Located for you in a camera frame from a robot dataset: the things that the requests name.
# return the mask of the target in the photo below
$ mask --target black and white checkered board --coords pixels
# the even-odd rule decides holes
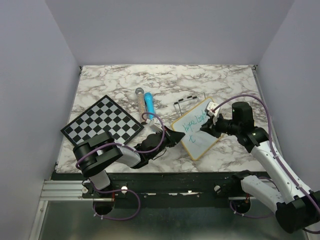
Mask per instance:
[[[104,132],[110,132],[114,139],[127,144],[143,128],[142,124],[105,95],[61,132],[73,145]]]

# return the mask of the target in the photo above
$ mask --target gray wall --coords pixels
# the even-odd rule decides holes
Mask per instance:
[[[257,71],[284,158],[314,190],[320,189],[319,10],[319,0],[296,0]]]
[[[46,0],[75,58],[257,64],[293,0]]]
[[[0,238],[24,240],[54,169],[79,68],[43,0],[2,0],[0,23]]]

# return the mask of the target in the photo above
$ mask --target black object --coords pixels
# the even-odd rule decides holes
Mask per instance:
[[[61,132],[74,146],[105,132],[110,132],[119,143],[127,144],[143,128],[141,123],[105,95]]]
[[[113,143],[115,139],[109,132],[101,133],[84,141],[73,148],[73,153],[77,160],[104,144]],[[85,178],[92,177],[103,171],[110,164],[123,156],[121,150],[116,146],[109,146],[103,149],[103,153],[97,152],[86,157],[80,164],[80,170]]]
[[[320,191],[310,193],[310,197],[320,205]],[[315,206],[303,196],[288,204],[278,202],[275,217],[280,226],[287,232],[293,233],[320,221],[320,215]]]
[[[150,153],[140,153],[139,155],[141,158],[141,162],[133,166],[132,167],[133,169],[139,169],[147,165],[150,159],[153,159],[166,147],[168,148],[174,147],[186,135],[184,132],[170,130],[166,126],[164,128],[165,128],[164,139],[161,146],[156,151],[153,151]],[[162,138],[162,131],[157,132],[155,134],[150,134],[146,137],[145,140],[137,144],[134,148],[137,149],[138,151],[152,150],[160,143],[161,138]]]
[[[151,153],[139,153],[141,162],[138,163],[133,168],[138,169],[148,164],[149,160],[154,158],[158,153],[160,153],[166,147],[174,147],[185,134],[183,132],[173,131],[165,127],[165,135],[161,146]],[[149,151],[154,149],[160,142],[162,138],[162,132],[157,132],[148,135],[148,137],[142,141],[142,143],[136,145],[134,148],[138,151]],[[96,135],[89,140],[86,140],[73,148],[73,153],[77,160],[80,160],[83,156],[98,148],[104,144],[113,143],[115,138],[109,133],[104,132]],[[123,156],[120,148],[116,145],[106,147],[102,150],[102,154],[98,155],[97,152],[86,157],[80,164],[80,170],[85,178],[92,177],[101,171],[103,171],[107,166],[115,162],[117,159]]]
[[[255,126],[252,107],[243,101],[232,104],[232,119],[224,119],[220,114],[216,123],[213,124],[213,117],[211,117],[200,130],[216,138],[219,138],[221,133],[234,135],[248,153],[254,146],[259,146],[260,143],[269,139],[268,133],[263,128]]]

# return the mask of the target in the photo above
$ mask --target purple cable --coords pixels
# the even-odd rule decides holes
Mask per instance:
[[[265,215],[265,216],[250,216],[250,215],[244,215],[244,214],[242,214],[242,213],[240,213],[240,212],[237,212],[237,210],[236,210],[236,205],[234,205],[234,207],[232,206],[233,204],[235,204],[233,201],[230,201],[230,208],[231,208],[231,210],[233,211],[233,213],[234,214],[236,214],[236,215],[239,215],[239,216],[241,216],[241,217],[244,217],[244,218],[248,218],[248,219],[266,219],[266,218],[269,218],[269,217],[271,217],[271,216],[273,216],[274,215],[274,213],[273,212],[271,212],[271,213],[269,213],[268,215]]]
[[[144,120],[145,120],[145,118],[144,118],[143,116],[146,115],[146,114],[150,114],[150,115],[153,115],[154,117],[156,117],[156,118],[159,120],[159,122],[160,122],[160,124],[161,124],[161,127],[162,127],[162,137],[161,137],[161,140],[160,140],[158,146],[156,146],[154,149],[151,149],[151,150],[149,150],[149,151],[137,151],[137,150],[135,150],[134,148],[132,148],[132,147],[130,147],[130,146],[123,145],[123,144],[118,143],[118,142],[106,143],[106,144],[104,144],[104,145],[101,145],[101,146],[93,149],[92,151],[90,151],[89,153],[87,153],[86,155],[84,155],[82,158],[80,158],[79,161],[76,162],[75,167],[76,167],[77,169],[80,169],[79,164],[80,164],[84,159],[86,159],[87,157],[89,157],[91,154],[94,154],[94,153],[96,153],[97,151],[99,151],[99,150],[101,150],[101,149],[104,149],[104,148],[106,148],[106,147],[109,147],[109,146],[120,146],[120,147],[124,147],[124,148],[127,148],[127,149],[129,149],[129,150],[131,150],[131,151],[133,151],[133,152],[135,152],[135,153],[138,153],[138,154],[149,154],[149,153],[152,153],[152,152],[154,152],[155,150],[157,150],[157,149],[161,146],[162,142],[163,142],[164,139],[165,139],[165,134],[166,134],[165,131],[166,131],[166,129],[165,129],[164,123],[162,122],[161,118],[160,118],[158,115],[156,115],[156,114],[154,114],[154,113],[152,113],[152,112],[144,112],[144,113],[142,113],[142,115],[141,115]]]
[[[137,210],[135,211],[134,214],[132,214],[131,216],[128,216],[128,217],[124,217],[124,218],[115,218],[115,217],[110,217],[110,216],[105,216],[105,215],[99,215],[97,212],[96,212],[96,205],[94,204],[93,205],[93,211],[94,211],[94,214],[99,216],[99,217],[102,217],[104,219],[109,219],[109,220],[114,220],[114,221],[126,221],[126,220],[130,220],[130,219],[133,219],[135,216],[138,215],[139,211],[140,211],[140,208],[141,208],[141,202],[140,202],[140,198],[138,196],[138,194],[136,194],[134,191],[130,190],[130,189],[117,189],[117,190],[111,190],[111,191],[101,191],[101,190],[98,190],[94,184],[92,183],[93,187],[94,187],[94,190],[97,191],[98,193],[101,193],[101,194],[111,194],[111,193],[116,193],[116,192],[122,192],[122,191],[127,191],[127,192],[130,192],[132,193],[136,199],[138,200],[138,208]]]
[[[240,97],[254,98],[254,99],[258,100],[262,104],[262,106],[264,107],[267,122],[268,122],[269,145],[270,145],[270,149],[273,153],[273,156],[276,156],[275,159],[277,160],[279,165],[282,167],[282,169],[285,171],[285,173],[289,176],[289,178],[294,182],[294,184],[297,187],[299,187],[300,184],[297,182],[297,180],[294,178],[294,176],[292,176],[292,174],[289,172],[289,170],[286,168],[286,166],[281,162],[280,158],[277,156],[277,153],[276,153],[274,146],[272,144],[271,119],[270,119],[269,110],[268,110],[267,106],[265,105],[265,103],[260,98],[254,96],[254,95],[251,95],[251,94],[236,95],[236,96],[233,96],[233,97],[223,101],[222,103],[220,103],[215,109],[212,110],[212,112],[215,112],[215,110],[217,110],[218,108],[220,108],[222,105],[226,104],[227,102],[229,102],[233,99],[236,99],[236,98],[240,98]],[[310,200],[310,202],[313,204],[315,209],[318,211],[318,214],[320,215],[320,207],[318,206],[318,204],[313,200],[313,198],[307,193],[306,190],[304,190],[302,187],[299,187],[299,189]],[[305,230],[306,232],[311,233],[311,234],[320,234],[320,230],[319,231],[311,231],[311,230],[307,230],[305,228],[303,230]]]

